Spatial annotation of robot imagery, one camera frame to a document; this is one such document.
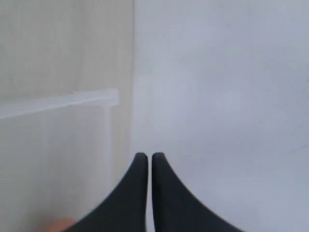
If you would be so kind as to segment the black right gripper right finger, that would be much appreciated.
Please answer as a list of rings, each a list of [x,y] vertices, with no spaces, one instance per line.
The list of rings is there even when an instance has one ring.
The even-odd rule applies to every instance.
[[[157,232],[239,232],[202,204],[181,182],[162,152],[152,156],[152,205]]]

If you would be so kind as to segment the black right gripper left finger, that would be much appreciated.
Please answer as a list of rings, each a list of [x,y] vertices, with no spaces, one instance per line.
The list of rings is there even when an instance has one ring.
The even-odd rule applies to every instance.
[[[122,180],[91,213],[67,232],[145,232],[148,157],[137,153]]]

